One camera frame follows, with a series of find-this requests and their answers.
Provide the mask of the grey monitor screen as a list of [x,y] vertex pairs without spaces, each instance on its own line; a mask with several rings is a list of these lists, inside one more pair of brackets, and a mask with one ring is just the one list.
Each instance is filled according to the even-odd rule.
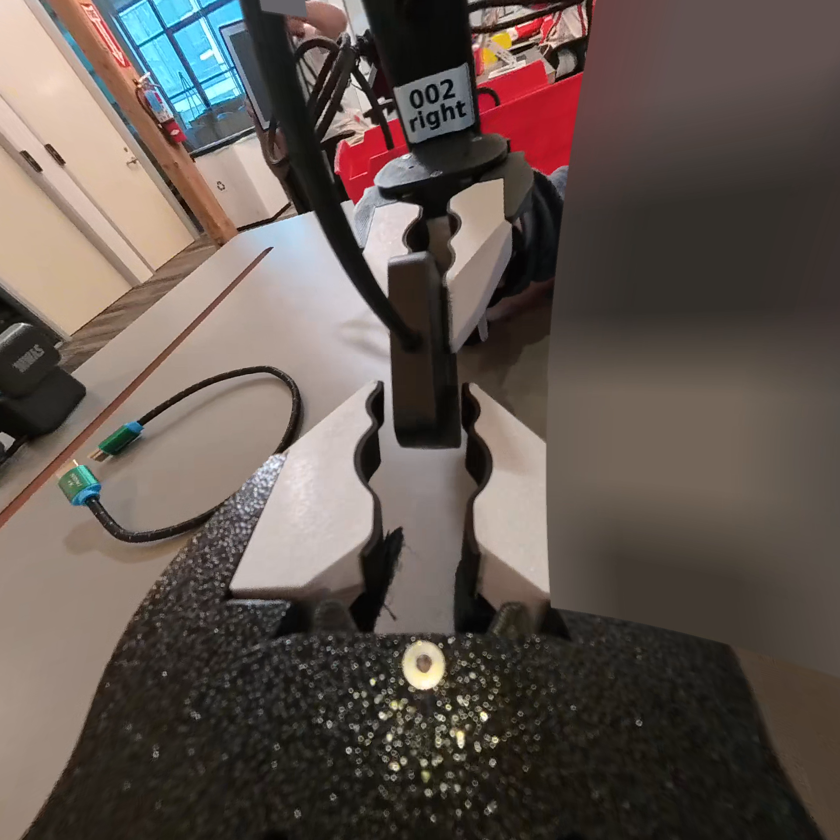
[[259,69],[253,40],[244,20],[226,24],[219,29],[227,53],[233,61],[238,78],[245,88],[248,101],[260,128],[267,132],[274,116],[270,95]]

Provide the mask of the paned window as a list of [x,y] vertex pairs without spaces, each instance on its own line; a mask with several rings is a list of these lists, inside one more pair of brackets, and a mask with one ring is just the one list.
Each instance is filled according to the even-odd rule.
[[242,21],[238,2],[112,2],[112,17],[200,148],[250,127],[246,90],[221,28]]

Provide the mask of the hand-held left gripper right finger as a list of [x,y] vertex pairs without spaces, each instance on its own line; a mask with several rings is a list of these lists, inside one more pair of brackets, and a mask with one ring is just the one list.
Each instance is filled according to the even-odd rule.
[[485,632],[506,603],[524,605],[532,627],[550,610],[545,443],[476,384],[464,384],[467,501],[455,573],[455,630]]

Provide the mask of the silver adapter hub with cable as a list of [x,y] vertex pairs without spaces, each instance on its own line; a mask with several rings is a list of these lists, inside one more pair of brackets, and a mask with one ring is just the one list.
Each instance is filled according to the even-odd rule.
[[298,83],[287,24],[261,2],[240,3],[292,168],[354,288],[391,335],[396,440],[406,448],[460,445],[457,363],[443,331],[442,281],[428,252],[391,257],[387,292],[366,262],[323,159]]

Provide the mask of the wooden post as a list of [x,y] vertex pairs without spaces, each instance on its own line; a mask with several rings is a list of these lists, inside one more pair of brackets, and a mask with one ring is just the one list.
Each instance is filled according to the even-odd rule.
[[140,73],[93,2],[51,1],[58,19],[98,73],[122,113],[141,137],[151,158],[162,168],[190,207],[204,232],[224,245],[238,230],[182,143],[163,131],[142,94]]

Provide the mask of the person's denim-clad leg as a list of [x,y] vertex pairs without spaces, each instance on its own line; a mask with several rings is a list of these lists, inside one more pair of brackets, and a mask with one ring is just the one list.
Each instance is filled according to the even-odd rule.
[[511,259],[500,291],[514,297],[554,281],[569,166],[551,175],[534,173],[532,203],[512,231]]

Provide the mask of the white door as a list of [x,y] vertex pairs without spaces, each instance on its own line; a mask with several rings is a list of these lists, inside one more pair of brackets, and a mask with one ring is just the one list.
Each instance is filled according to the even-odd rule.
[[2,97],[59,167],[157,270],[197,234],[39,2],[1,2]]
[[67,339],[151,278],[140,253],[1,97],[2,290]]

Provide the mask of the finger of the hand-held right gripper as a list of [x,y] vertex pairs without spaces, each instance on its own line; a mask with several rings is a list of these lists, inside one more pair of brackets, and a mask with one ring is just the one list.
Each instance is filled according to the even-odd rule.
[[406,206],[411,211],[403,234],[406,254],[429,254],[434,261],[454,261],[453,239],[460,228],[459,216],[451,209],[434,216],[419,204]]
[[478,182],[456,194],[448,213],[457,225],[448,242],[452,262],[444,275],[448,347],[455,353],[485,316],[512,250],[500,178]]

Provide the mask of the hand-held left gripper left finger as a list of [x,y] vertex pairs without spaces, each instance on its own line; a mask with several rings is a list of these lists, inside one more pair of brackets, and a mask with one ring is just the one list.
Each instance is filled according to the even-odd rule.
[[371,488],[381,465],[382,381],[363,385],[290,446],[229,585],[237,600],[284,601],[314,614],[346,607],[362,632],[379,620],[403,531],[384,529]]

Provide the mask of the red plastic bin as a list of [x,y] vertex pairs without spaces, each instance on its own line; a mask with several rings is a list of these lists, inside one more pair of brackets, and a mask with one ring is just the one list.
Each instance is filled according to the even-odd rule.
[[[525,154],[528,163],[550,175],[571,162],[574,124],[584,74],[549,82],[542,65],[532,63],[490,81],[499,97],[479,97],[481,128],[509,139],[511,149]],[[364,133],[357,143],[343,140],[335,153],[333,169],[353,202],[373,185],[375,175],[389,161],[407,152],[398,119],[388,122],[395,148],[386,147],[380,127]]]

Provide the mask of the white recycling bin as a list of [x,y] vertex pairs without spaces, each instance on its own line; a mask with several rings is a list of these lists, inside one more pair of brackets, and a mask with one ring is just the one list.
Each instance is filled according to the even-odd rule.
[[254,129],[195,150],[192,159],[239,230],[272,222],[291,207]]

